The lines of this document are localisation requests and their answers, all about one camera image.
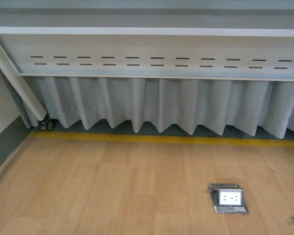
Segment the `curtain fold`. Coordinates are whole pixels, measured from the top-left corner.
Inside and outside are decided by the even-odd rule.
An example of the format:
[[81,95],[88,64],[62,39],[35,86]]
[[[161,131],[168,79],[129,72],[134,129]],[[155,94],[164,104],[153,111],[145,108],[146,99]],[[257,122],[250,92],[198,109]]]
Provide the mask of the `curtain fold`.
[[[114,128],[132,120],[138,132],[150,121],[159,132],[172,124],[193,134],[204,125],[219,135],[233,125],[254,136],[257,126],[283,138],[294,131],[294,82],[28,77],[51,118],[68,128],[81,120],[89,129],[101,119]],[[38,122],[26,108],[33,126]]]

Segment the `metal outlet cover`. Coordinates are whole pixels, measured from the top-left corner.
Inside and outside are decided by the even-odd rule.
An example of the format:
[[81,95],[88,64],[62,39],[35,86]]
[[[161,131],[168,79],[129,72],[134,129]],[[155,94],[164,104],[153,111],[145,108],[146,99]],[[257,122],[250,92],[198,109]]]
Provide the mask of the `metal outlet cover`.
[[213,190],[213,188],[240,188],[237,184],[209,184],[209,191],[211,195],[212,202],[214,204],[215,212],[222,214],[248,214],[249,210],[247,208],[244,196],[242,195],[242,206],[219,206],[218,204],[218,191]]

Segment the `white pipe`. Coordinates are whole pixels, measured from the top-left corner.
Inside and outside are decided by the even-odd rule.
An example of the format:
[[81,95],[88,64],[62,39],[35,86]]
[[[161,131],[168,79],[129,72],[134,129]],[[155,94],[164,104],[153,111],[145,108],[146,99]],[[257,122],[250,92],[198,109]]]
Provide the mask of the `white pipe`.
[[42,121],[47,113],[22,76],[19,76],[0,49],[0,69],[35,117]]

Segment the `yellow floor stripe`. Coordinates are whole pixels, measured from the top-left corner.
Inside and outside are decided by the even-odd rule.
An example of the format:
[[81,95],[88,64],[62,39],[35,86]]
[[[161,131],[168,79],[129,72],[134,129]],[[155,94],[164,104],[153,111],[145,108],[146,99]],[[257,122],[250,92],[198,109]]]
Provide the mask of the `yellow floor stripe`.
[[176,137],[176,136],[141,136],[141,135],[94,134],[94,133],[56,132],[56,131],[51,131],[51,132],[33,131],[30,134],[30,136],[38,137],[38,138],[89,140],[89,141],[194,143],[194,144],[217,144],[217,145],[294,147],[294,141],[284,141],[284,140],[256,140],[256,139]]

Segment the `vented metal panel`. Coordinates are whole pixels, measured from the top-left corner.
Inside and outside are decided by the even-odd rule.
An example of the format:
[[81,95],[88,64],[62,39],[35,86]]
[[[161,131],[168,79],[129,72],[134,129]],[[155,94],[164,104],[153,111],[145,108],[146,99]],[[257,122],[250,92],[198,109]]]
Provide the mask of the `vented metal panel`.
[[294,80],[294,38],[1,34],[20,75]]

